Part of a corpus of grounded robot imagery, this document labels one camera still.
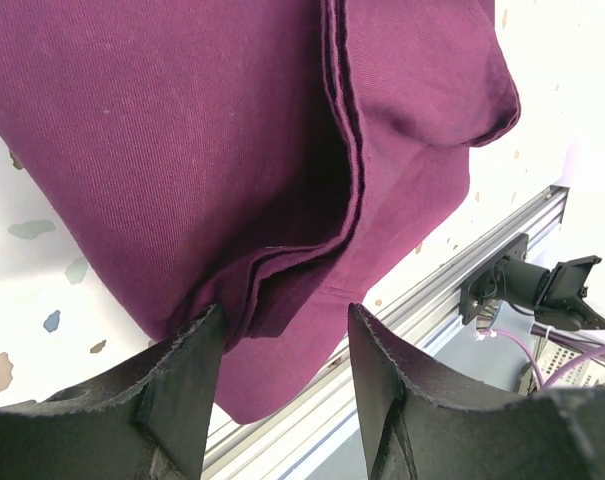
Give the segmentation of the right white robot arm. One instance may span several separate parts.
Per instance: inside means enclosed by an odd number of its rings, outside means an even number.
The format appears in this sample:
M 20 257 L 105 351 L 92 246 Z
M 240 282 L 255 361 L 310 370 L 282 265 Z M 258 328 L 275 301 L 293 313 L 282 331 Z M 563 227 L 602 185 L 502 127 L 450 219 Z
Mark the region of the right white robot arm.
M 559 262 L 549 270 L 515 257 L 495 265 L 497 297 L 530 311 L 536 322 L 562 331 L 605 330 L 605 317 L 586 303 L 585 282 L 601 262 L 595 255 Z

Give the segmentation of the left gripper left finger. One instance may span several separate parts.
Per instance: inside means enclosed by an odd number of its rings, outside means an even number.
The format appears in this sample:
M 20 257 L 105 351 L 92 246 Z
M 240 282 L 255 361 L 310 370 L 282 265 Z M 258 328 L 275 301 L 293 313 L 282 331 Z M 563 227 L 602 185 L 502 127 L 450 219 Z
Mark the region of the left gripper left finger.
M 212 306 L 42 402 L 0 407 L 0 479 L 198 479 L 225 343 Z

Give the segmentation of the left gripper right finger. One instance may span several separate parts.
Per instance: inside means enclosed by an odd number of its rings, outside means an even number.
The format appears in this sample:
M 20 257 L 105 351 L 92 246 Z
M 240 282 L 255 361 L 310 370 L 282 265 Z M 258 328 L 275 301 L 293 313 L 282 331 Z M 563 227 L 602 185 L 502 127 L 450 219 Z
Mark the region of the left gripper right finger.
M 348 308 L 371 479 L 605 479 L 605 388 L 521 396 L 463 375 Z

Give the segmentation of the purple cloth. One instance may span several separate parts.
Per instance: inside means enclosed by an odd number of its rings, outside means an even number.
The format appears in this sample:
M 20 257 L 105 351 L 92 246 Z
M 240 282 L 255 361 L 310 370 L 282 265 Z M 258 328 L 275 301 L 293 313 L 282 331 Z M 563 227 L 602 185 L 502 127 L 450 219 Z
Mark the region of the purple cloth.
M 221 305 L 240 424 L 519 116 L 490 1 L 0 1 L 0 136 L 147 334 Z

